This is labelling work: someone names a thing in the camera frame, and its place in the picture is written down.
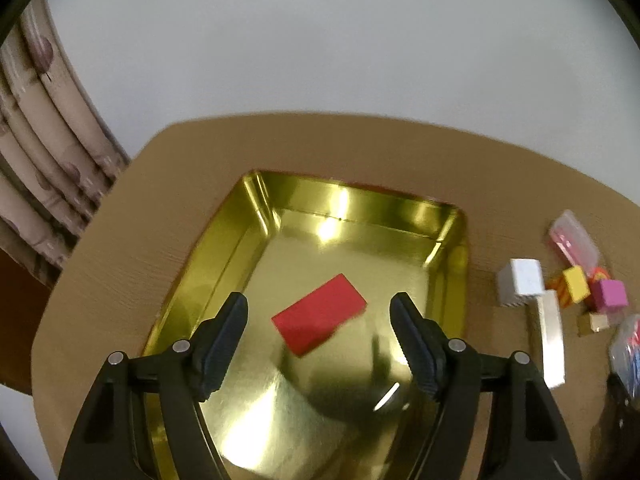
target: magenta cube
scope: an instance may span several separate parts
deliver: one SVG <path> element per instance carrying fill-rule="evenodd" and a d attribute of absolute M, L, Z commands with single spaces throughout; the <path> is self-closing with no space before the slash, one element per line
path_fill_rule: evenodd
<path fill-rule="evenodd" d="M 591 294 L 596 310 L 603 314 L 626 307 L 625 284 L 620 280 L 600 280 L 591 284 Z"/>

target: gold tray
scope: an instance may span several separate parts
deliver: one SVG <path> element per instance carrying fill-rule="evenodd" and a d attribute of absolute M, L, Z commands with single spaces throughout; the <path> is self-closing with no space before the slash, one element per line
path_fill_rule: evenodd
<path fill-rule="evenodd" d="M 465 317 L 466 221 L 451 205 L 289 174 L 252 172 L 191 253 L 145 354 L 189 338 L 231 291 L 249 320 L 222 388 L 202 405 L 233 480 L 400 478 L 433 406 L 421 400 L 389 322 L 406 291 L 449 337 Z M 365 313 L 298 358 L 271 317 L 343 273 Z M 158 399 L 146 400 L 161 476 L 177 478 Z"/>

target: yellow cube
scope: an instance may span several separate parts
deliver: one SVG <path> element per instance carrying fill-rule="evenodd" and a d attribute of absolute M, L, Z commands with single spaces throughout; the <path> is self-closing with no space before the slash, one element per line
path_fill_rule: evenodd
<path fill-rule="evenodd" d="M 578 303 L 591 294 L 581 266 L 563 270 L 560 276 L 546 282 L 546 288 L 552 288 L 558 293 L 558 303 L 563 308 Z"/>

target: red block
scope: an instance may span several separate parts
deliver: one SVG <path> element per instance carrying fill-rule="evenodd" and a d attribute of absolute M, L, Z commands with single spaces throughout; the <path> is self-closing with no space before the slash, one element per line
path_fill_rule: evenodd
<path fill-rule="evenodd" d="M 303 356 L 329 339 L 339 325 L 364 311 L 367 302 L 338 274 L 271 318 L 289 349 Z"/>

